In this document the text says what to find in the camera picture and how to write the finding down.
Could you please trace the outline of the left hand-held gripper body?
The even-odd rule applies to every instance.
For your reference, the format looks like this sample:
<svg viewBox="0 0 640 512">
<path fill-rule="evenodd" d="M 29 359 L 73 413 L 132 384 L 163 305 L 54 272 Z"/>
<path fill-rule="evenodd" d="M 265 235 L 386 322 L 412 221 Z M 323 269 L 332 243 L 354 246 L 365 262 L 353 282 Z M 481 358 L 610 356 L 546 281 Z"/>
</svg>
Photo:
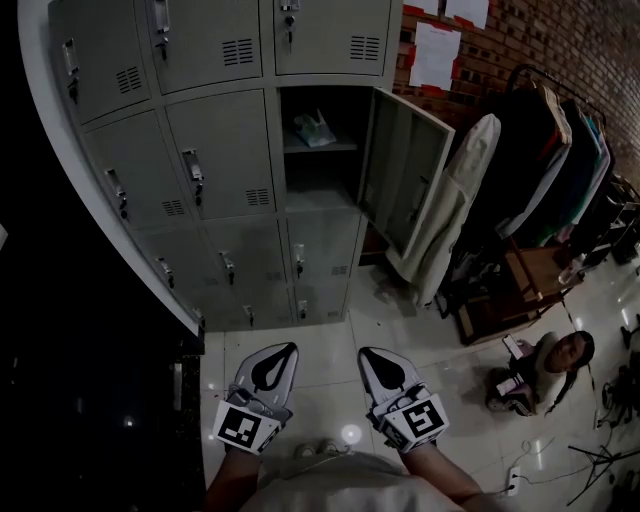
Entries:
<svg viewBox="0 0 640 512">
<path fill-rule="evenodd" d="M 292 416 L 286 407 L 268 404 L 249 390 L 231 386 L 229 397 L 218 404 L 212 433 L 226 446 L 260 455 Z"/>
</svg>

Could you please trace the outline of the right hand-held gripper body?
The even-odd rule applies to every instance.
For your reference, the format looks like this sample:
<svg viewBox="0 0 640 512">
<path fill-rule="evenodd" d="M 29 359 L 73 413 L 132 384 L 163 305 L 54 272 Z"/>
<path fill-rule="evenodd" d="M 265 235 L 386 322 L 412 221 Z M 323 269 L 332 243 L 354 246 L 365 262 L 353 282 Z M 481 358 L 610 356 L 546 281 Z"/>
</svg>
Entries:
<svg viewBox="0 0 640 512">
<path fill-rule="evenodd" d="M 400 454 L 434 442 L 450 425 L 441 399 L 417 383 L 386 402 L 373 406 L 368 419 Z"/>
</svg>

